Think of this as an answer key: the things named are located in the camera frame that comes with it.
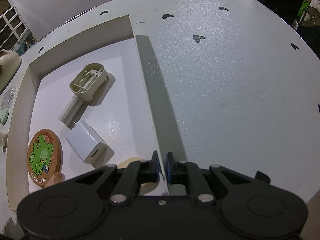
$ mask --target ceramic teapot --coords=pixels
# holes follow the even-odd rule
[[[13,50],[0,50],[0,68],[5,72],[7,68],[15,68],[20,65],[20,56]]]
[[[0,91],[2,91],[16,73],[21,63],[18,53],[13,50],[0,50]]]

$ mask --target cork coaster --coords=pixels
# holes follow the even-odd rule
[[[58,136],[49,129],[42,129],[32,138],[28,153],[28,172],[34,183],[44,187],[51,176],[59,171],[61,146]]]

